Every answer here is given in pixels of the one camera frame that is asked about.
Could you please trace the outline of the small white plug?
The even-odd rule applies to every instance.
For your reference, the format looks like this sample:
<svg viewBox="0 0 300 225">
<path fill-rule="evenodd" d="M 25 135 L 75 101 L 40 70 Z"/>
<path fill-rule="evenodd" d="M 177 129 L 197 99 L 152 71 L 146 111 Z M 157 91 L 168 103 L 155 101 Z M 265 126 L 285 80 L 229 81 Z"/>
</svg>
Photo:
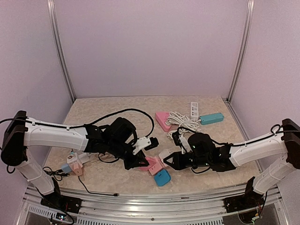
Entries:
<svg viewBox="0 0 300 225">
<path fill-rule="evenodd" d="M 165 149 L 165 150 L 161 151 L 158 156 L 161 160 L 163 160 L 164 158 L 166 158 L 167 156 L 169 156 L 171 154 L 172 154 L 171 150 Z"/>
</svg>

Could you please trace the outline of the pink socket adapter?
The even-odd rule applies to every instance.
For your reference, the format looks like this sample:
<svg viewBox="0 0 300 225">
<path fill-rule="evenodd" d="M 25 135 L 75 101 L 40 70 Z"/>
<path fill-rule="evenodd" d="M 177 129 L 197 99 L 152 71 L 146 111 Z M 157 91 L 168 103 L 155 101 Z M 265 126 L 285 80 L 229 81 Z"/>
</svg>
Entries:
<svg viewBox="0 0 300 225">
<path fill-rule="evenodd" d="M 158 172 L 165 168 L 165 165 L 161 162 L 159 157 L 146 157 L 148 166 L 139 167 L 141 171 L 148 171 L 150 175 L 155 176 Z"/>
</svg>

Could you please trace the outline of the blue plug adapter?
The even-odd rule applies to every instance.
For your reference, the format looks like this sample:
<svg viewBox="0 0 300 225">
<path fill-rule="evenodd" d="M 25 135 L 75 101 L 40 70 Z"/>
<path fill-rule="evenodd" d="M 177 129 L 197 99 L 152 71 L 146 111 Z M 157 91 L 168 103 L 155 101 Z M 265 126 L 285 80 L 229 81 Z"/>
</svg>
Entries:
<svg viewBox="0 0 300 225">
<path fill-rule="evenodd" d="M 154 176 L 154 181 L 158 187 L 162 187 L 171 181 L 171 176 L 166 169 L 163 169 Z"/>
</svg>

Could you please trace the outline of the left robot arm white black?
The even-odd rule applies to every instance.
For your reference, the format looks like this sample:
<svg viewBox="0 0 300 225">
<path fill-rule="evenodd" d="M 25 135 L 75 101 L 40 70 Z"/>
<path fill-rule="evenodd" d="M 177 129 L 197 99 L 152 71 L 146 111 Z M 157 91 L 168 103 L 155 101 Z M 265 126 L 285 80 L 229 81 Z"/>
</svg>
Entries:
<svg viewBox="0 0 300 225">
<path fill-rule="evenodd" d="M 17 169 L 32 183 L 53 207 L 62 208 L 66 199 L 60 194 L 57 181 L 46 174 L 27 150 L 30 146 L 68 148 L 84 153 L 109 153 L 123 160 L 126 170 L 145 167 L 149 163 L 143 153 L 159 145 L 158 139 L 147 134 L 138 137 L 136 127 L 127 119 L 118 117 L 110 125 L 96 126 L 99 120 L 88 124 L 69 126 L 46 123 L 27 117 L 18 111 L 5 130 L 1 160 Z"/>
</svg>

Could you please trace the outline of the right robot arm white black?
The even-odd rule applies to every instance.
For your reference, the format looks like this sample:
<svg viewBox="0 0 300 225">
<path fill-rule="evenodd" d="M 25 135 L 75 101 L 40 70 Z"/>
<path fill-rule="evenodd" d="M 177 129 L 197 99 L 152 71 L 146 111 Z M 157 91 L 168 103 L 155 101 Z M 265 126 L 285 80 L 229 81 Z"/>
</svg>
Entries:
<svg viewBox="0 0 300 225">
<path fill-rule="evenodd" d="M 300 127 L 291 119 L 274 125 L 266 135 L 241 143 L 218 143 L 208 134 L 196 131 L 188 139 L 176 131 L 172 138 L 181 150 L 171 153 L 163 162 L 177 171 L 207 167 L 226 172 L 251 161 L 280 155 L 266 171 L 247 182 L 240 197 L 244 208 L 250 208 L 270 187 L 300 168 Z"/>
</svg>

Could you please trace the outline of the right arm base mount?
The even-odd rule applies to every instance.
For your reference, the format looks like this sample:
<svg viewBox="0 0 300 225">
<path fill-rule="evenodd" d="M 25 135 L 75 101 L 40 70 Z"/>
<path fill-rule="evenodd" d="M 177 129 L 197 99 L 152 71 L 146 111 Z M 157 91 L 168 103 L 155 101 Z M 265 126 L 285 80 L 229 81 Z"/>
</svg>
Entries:
<svg viewBox="0 0 300 225">
<path fill-rule="evenodd" d="M 246 185 L 245 192 L 241 195 L 227 197 L 224 199 L 224 205 L 227 213 L 250 209 L 262 206 L 264 203 L 263 195 L 254 191 L 253 183 L 255 177 L 252 177 Z"/>
</svg>

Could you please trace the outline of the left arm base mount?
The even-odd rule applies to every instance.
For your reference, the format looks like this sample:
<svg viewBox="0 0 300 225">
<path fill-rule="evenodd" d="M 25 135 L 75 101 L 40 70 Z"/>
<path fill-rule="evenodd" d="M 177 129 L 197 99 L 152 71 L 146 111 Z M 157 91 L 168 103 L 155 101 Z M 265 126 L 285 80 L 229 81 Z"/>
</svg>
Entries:
<svg viewBox="0 0 300 225">
<path fill-rule="evenodd" d="M 42 195 L 41 204 L 63 212 L 79 213 L 82 199 L 76 197 L 65 196 L 60 193 L 57 181 L 52 178 L 54 183 L 54 191 L 48 195 Z"/>
</svg>

